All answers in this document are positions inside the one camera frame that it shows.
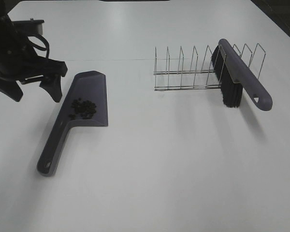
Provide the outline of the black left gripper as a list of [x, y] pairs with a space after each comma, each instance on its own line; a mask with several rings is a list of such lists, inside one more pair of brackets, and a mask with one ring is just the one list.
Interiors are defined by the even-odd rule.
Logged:
[[22, 84], [41, 81], [54, 102], [62, 98], [61, 78], [67, 73], [65, 62], [49, 57], [50, 45], [42, 35], [17, 31], [0, 0], [0, 92], [19, 102]]

